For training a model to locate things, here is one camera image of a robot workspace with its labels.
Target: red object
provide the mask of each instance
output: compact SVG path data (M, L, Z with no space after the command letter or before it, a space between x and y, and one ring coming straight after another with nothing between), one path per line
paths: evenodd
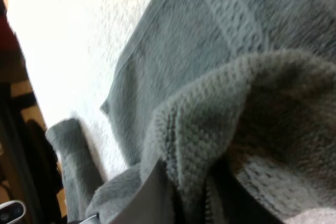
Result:
M0 50L17 50L19 43L11 30L5 15L0 16Z

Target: gray towel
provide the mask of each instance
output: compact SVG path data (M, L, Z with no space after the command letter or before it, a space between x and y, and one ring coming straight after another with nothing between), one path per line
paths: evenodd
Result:
M282 220L336 207L336 18L329 1L153 0L102 106L126 161L140 165L130 171L129 194L107 182L87 215L102 209L109 223L159 158L187 221L198 221L207 173L223 155ZM116 199L121 207L109 208Z

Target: dark object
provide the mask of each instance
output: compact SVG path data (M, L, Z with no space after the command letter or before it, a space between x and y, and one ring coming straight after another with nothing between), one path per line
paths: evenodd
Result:
M13 200L0 205L0 224L17 223L26 213L25 204Z
M27 205L28 223L61 223L56 194L62 188L57 157L33 120L25 123L23 108L35 104L34 94L10 98L9 84L0 87L1 165L15 198Z

